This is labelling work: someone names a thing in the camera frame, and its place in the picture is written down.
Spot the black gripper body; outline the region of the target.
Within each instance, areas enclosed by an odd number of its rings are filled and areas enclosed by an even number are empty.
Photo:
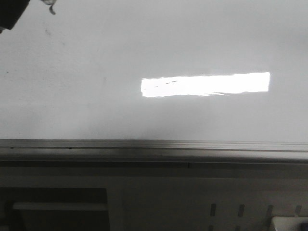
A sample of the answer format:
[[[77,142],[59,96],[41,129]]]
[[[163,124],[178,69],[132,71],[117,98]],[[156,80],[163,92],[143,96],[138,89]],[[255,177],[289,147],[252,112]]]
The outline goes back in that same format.
[[[0,29],[11,30],[29,4],[29,0],[0,0]]]

